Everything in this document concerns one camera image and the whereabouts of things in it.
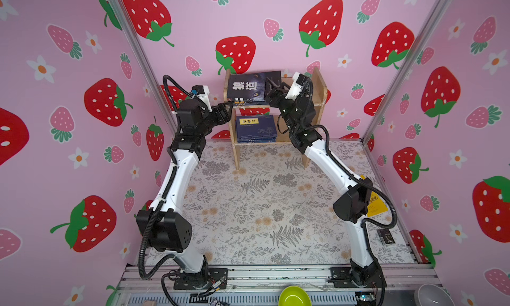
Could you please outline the blue book yellow label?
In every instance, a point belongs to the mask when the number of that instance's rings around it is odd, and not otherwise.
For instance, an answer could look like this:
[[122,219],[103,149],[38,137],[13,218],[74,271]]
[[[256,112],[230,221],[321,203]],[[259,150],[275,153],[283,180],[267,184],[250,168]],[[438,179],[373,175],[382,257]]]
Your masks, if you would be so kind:
[[240,144],[255,144],[255,143],[275,143],[276,138],[268,138],[268,139],[238,139],[237,143]]

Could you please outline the purple-navy book yellow label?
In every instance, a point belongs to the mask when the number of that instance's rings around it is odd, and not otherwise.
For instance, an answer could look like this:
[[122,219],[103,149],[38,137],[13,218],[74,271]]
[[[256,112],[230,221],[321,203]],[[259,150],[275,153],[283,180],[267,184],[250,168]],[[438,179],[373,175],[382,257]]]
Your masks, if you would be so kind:
[[240,116],[236,119],[236,134],[238,139],[268,139],[278,136],[274,117]]

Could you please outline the black wolf cover book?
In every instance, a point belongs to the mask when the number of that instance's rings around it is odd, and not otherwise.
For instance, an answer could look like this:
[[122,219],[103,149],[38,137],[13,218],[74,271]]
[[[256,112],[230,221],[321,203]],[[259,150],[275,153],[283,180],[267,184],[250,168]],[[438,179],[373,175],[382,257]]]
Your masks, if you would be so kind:
[[227,100],[236,104],[265,104],[265,95],[270,91],[270,82],[280,85],[280,71],[252,74],[231,74],[227,82]]

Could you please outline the yellow cartoon cover book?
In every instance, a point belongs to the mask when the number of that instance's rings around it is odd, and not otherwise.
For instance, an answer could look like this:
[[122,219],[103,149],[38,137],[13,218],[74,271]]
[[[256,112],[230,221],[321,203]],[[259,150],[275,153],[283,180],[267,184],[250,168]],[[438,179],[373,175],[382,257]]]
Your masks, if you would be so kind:
[[369,204],[367,205],[367,217],[371,218],[389,211],[385,201],[375,192],[371,192]]

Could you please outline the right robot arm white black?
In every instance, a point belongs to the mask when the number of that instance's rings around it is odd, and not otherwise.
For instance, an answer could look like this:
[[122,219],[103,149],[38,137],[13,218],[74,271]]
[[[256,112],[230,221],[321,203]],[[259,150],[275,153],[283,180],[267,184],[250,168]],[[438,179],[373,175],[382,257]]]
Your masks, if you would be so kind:
[[[333,211],[347,224],[351,243],[351,271],[349,279],[358,287],[385,289],[383,269],[371,249],[368,224],[390,230],[397,225],[397,212],[388,196],[373,185],[369,178],[361,178],[345,165],[330,149],[330,134],[324,125],[314,125],[312,109],[313,83],[308,77],[298,84],[276,84],[267,81],[269,91],[266,103],[280,111],[287,126],[292,145],[312,160],[333,182],[339,198],[333,203]],[[372,194],[384,200],[391,213],[388,224],[368,216]]]

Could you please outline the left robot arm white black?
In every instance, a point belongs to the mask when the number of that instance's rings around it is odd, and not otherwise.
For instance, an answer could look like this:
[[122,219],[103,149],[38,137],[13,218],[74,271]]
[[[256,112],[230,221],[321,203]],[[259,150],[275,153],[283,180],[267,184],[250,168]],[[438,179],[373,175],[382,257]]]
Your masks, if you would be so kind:
[[163,185],[147,210],[139,211],[136,222],[142,233],[138,271],[143,280],[152,278],[167,261],[180,267],[176,278],[201,289],[210,279],[207,258],[192,244],[193,227],[182,215],[183,201],[191,176],[199,164],[213,128],[229,122],[232,104],[211,105],[208,86],[195,85],[186,99],[171,101],[177,117],[177,132],[167,148],[171,157]]

